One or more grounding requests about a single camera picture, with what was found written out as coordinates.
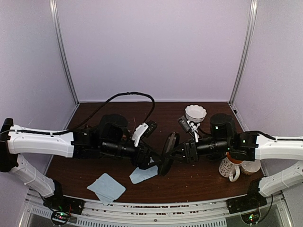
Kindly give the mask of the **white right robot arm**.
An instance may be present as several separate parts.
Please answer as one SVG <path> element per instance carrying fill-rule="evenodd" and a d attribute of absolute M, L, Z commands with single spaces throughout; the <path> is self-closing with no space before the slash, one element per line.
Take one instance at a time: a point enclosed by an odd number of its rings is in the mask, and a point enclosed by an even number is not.
<path fill-rule="evenodd" d="M 228 153 L 238 161 L 297 160 L 295 165 L 287 169 L 250 183 L 248 195 L 243 197 L 242 202 L 249 209 L 261 201 L 261 196 L 268 197 L 303 181 L 302 137 L 274 137 L 261 131 L 237 133 L 233 117 L 224 113 L 211 116 L 210 130 L 209 137 L 174 145 L 165 156 L 185 163 L 219 153 Z"/>

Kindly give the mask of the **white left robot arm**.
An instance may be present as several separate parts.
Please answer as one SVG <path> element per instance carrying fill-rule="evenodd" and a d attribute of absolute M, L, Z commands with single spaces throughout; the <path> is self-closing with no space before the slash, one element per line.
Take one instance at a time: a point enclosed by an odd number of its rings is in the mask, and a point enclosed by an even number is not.
<path fill-rule="evenodd" d="M 15 173 L 58 210 L 68 206 L 59 182 L 47 178 L 21 155 L 37 153 L 74 159 L 128 158 L 133 166 L 147 169 L 163 159 L 143 141 L 156 129 L 154 121 L 140 124 L 131 135 L 128 121 L 119 114 L 106 114 L 91 128 L 73 131 L 42 131 L 24 128 L 7 118 L 0 130 L 0 170 Z"/>

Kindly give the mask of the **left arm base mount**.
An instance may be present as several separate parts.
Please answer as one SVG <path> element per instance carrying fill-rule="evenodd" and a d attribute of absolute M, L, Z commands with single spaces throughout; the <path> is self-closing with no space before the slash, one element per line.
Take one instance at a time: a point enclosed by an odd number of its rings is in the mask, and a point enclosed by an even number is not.
<path fill-rule="evenodd" d="M 81 215 L 85 204 L 84 200 L 66 197 L 63 195 L 61 184 L 54 180 L 54 195 L 41 197 L 44 206 L 51 210 L 51 221 L 55 226 L 65 225 L 72 214 Z"/>

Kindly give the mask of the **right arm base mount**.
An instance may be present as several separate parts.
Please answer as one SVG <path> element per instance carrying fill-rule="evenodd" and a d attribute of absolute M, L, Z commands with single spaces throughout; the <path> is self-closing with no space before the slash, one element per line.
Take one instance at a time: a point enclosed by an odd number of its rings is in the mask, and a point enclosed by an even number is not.
<path fill-rule="evenodd" d="M 261 223 L 268 216 L 273 205 L 273 195 L 271 195 L 270 206 L 266 214 L 261 214 L 260 208 L 267 205 L 267 199 L 259 193 L 260 181 L 261 178 L 252 181 L 246 195 L 226 201 L 229 213 L 241 213 L 242 221 L 250 226 Z"/>

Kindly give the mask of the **black glasses case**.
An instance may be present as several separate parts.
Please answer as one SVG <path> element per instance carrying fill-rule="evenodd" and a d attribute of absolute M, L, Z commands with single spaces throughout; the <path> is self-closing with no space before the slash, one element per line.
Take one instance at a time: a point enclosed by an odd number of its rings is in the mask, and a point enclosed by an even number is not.
<path fill-rule="evenodd" d="M 158 166 L 158 175 L 165 176 L 174 162 L 172 158 L 173 149 L 179 145 L 179 133 L 172 132 L 166 139 L 161 155 L 161 163 Z"/>

